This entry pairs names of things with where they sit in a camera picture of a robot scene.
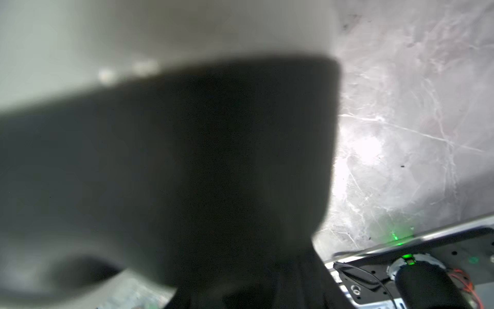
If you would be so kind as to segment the white hard-shell suitcase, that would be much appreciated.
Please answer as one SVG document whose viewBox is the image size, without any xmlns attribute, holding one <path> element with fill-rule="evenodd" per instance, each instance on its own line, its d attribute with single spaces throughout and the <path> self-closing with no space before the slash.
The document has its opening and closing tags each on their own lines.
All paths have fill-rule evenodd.
<svg viewBox="0 0 494 309">
<path fill-rule="evenodd" d="M 312 251 L 337 33 L 333 1 L 2 1 L 1 305 L 127 271 L 223 294 Z"/>
</svg>

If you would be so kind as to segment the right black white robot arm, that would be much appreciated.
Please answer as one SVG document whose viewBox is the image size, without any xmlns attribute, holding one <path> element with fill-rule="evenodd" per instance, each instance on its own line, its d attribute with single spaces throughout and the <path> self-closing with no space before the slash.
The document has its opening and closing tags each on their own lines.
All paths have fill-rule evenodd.
<svg viewBox="0 0 494 309">
<path fill-rule="evenodd" d="M 470 308 L 447 274 L 445 264 L 428 254 L 406 254 L 387 268 L 407 308 Z"/>
</svg>

